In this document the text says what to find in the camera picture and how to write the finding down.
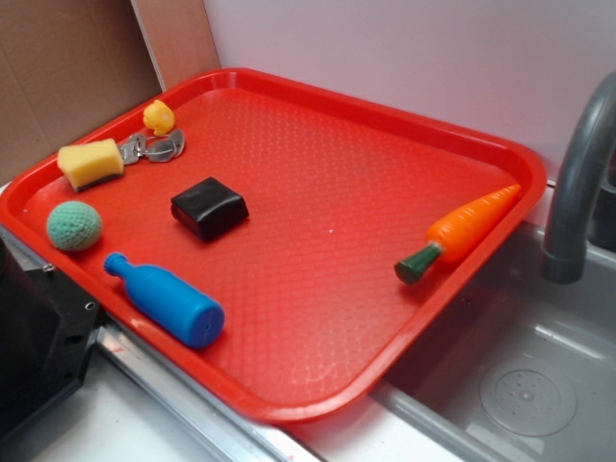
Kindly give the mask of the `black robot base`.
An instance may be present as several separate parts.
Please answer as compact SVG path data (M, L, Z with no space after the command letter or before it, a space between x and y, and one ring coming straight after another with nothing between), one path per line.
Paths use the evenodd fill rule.
M85 380L100 303L60 269L24 269L1 243L1 441Z

